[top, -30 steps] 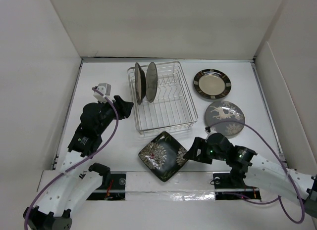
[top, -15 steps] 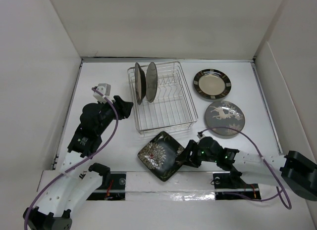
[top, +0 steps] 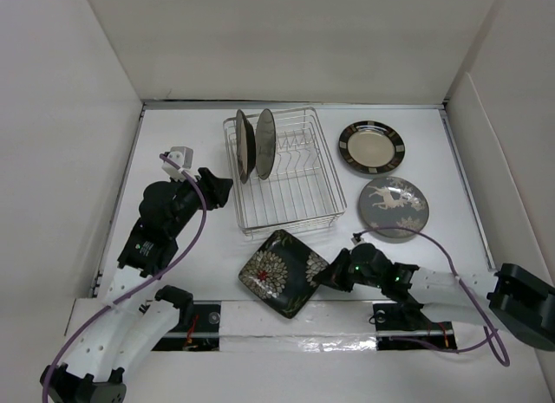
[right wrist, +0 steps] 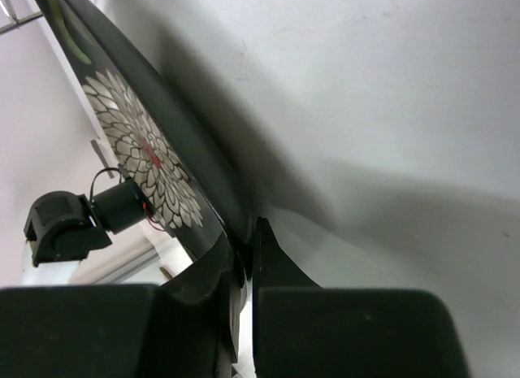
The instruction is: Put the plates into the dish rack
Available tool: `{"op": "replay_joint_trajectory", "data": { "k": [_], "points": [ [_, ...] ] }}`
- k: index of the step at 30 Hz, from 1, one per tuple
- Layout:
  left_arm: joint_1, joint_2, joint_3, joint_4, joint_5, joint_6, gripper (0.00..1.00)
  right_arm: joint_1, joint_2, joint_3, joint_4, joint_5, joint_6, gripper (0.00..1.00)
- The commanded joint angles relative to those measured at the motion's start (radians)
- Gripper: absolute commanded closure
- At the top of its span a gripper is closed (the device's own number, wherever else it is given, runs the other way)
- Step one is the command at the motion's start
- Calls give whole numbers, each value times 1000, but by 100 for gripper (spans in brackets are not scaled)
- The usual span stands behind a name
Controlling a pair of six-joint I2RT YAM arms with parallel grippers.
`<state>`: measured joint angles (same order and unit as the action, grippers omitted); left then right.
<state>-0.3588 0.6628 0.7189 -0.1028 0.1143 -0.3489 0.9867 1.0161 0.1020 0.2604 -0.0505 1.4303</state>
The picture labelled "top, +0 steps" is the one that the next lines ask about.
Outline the black square floral plate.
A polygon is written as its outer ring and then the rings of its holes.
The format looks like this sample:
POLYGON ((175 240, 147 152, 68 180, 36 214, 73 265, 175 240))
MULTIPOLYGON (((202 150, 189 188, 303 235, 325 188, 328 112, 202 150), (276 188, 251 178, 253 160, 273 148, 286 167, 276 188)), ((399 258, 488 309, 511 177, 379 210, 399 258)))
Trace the black square floral plate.
POLYGON ((281 316, 291 319, 315 294, 315 277, 329 263, 288 231, 274 231, 238 273, 239 281, 281 316))

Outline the beige plate with brown rim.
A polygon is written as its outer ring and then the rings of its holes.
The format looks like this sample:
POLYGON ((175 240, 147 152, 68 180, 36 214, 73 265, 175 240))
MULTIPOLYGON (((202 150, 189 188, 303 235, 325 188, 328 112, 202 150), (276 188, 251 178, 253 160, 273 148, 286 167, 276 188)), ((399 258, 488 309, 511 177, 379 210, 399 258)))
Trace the beige plate with brown rim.
POLYGON ((238 109, 235 118, 237 136, 237 164, 240 182, 245 184, 256 165, 254 128, 245 113, 238 109))

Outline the cream plate with tree drawing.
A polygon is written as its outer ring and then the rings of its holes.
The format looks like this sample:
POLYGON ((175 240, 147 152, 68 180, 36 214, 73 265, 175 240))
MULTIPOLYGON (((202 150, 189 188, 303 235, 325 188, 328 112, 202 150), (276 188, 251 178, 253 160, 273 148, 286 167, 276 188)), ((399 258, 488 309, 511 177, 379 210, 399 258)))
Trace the cream plate with tree drawing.
POLYGON ((274 165, 277 147, 275 120, 268 108, 258 116, 255 140, 257 175, 262 180, 268 179, 274 165))

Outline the grey plate with deer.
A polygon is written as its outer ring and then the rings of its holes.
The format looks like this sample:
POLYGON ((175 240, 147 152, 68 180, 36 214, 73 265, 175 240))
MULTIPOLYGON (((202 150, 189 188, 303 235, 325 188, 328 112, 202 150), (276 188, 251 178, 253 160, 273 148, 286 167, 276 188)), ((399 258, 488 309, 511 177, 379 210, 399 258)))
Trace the grey plate with deer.
POLYGON ((428 223, 430 210, 423 192, 398 177, 375 178, 366 184, 358 199, 362 221, 383 237, 412 237, 428 223))

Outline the black rimmed checkered plate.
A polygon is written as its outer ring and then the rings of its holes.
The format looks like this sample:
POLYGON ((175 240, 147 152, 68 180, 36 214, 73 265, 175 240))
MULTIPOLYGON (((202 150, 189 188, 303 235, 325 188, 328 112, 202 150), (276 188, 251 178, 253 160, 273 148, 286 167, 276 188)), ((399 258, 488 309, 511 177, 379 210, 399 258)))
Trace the black rimmed checkered plate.
POLYGON ((376 120, 361 120, 345 127, 338 138, 338 150, 350 168, 367 175, 394 171, 406 153, 401 135, 376 120))

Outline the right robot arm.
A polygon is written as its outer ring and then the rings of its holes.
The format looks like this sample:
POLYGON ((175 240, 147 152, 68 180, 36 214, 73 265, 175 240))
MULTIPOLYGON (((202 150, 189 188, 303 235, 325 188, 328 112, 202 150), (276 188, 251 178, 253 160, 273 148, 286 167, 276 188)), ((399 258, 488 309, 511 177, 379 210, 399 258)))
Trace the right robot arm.
POLYGON ((517 264, 494 273, 459 274, 390 261, 373 244, 343 249, 315 280, 340 291, 361 284, 401 304, 411 328, 464 322, 504 330, 526 345, 554 350, 554 288, 517 264))

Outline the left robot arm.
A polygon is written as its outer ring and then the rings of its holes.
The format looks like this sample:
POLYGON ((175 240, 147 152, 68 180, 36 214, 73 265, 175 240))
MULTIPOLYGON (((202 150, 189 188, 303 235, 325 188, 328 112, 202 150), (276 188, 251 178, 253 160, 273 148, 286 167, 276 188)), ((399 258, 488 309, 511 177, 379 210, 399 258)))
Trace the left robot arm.
POLYGON ((171 329, 193 325, 193 295, 160 279, 184 258, 177 237, 190 219, 225 206, 232 185, 202 167, 196 178, 177 170, 145 189, 101 309, 42 373, 43 401, 122 402, 129 378, 156 343, 171 329))

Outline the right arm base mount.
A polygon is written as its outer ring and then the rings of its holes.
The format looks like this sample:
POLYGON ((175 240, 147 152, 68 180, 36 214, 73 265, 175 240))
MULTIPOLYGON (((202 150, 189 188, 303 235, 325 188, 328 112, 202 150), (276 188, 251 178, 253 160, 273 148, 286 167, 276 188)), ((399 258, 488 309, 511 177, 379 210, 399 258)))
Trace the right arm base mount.
POLYGON ((431 322, 420 311, 408 312, 395 302, 374 302, 369 324, 375 328, 378 351, 458 349, 451 322, 431 322))

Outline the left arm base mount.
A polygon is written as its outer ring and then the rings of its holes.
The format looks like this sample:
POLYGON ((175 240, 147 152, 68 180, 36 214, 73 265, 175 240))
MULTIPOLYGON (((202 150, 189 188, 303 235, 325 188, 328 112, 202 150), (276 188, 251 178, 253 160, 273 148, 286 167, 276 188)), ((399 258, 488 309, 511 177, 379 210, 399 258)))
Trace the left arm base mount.
POLYGON ((170 302, 179 311, 179 320, 156 343, 153 351, 219 351, 221 302, 196 301, 192 293, 170 285, 159 289, 154 300, 170 302))

